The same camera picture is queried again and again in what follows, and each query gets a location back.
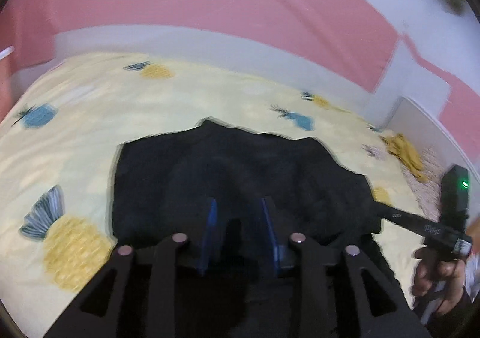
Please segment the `black puffer jacket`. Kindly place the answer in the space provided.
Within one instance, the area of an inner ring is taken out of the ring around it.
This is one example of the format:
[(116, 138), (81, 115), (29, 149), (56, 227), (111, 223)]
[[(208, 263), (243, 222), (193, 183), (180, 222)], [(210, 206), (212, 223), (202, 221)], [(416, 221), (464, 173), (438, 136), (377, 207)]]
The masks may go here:
[[(264, 250), (260, 200), (280, 253)], [(211, 199), (217, 249), (200, 272)], [(210, 119), (126, 143), (112, 232), (133, 255), (112, 295), (131, 337), (404, 337), (418, 323), (383, 257), (366, 177), (319, 141), (253, 134)]]

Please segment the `mustard yellow cloth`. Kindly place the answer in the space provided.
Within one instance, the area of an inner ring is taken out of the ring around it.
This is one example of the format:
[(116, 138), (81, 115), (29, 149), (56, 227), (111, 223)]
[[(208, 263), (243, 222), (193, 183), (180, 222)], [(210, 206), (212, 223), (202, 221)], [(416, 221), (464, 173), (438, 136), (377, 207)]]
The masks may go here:
[(398, 158), (418, 182), (426, 183), (428, 181), (423, 172), (424, 165), (421, 156), (409, 139), (401, 133), (394, 136), (381, 136), (381, 139), (385, 144), (386, 151)]

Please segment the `white headboard panel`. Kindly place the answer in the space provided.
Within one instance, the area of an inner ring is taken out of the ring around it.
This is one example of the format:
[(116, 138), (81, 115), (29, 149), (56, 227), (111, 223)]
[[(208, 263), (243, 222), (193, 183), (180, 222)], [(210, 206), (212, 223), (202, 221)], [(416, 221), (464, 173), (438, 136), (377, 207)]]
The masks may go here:
[(478, 172), (452, 135), (433, 116), (408, 97), (400, 97), (385, 122), (385, 128), (402, 133), (418, 151), (433, 148), (444, 168), (458, 164), (472, 175)]

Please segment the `pink storage box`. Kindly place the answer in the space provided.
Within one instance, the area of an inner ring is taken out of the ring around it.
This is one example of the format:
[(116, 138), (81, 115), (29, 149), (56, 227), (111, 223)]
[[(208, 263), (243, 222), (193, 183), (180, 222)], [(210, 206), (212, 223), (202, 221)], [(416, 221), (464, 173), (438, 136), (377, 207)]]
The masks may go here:
[(11, 55), (14, 48), (9, 46), (0, 52), (0, 120), (5, 119), (12, 107)]

